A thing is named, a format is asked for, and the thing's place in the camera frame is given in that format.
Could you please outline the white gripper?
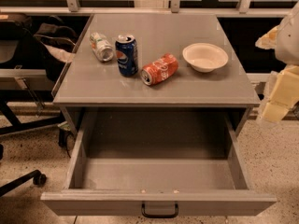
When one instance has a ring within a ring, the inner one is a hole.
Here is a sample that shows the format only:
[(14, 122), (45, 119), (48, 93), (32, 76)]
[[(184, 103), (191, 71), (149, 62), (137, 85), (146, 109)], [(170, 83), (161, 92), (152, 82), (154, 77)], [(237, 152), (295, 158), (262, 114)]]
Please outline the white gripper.
[(276, 82), (262, 111), (263, 120), (276, 123), (299, 102), (299, 2), (278, 27), (259, 37), (255, 46), (274, 49), (276, 58), (287, 64), (276, 75)]

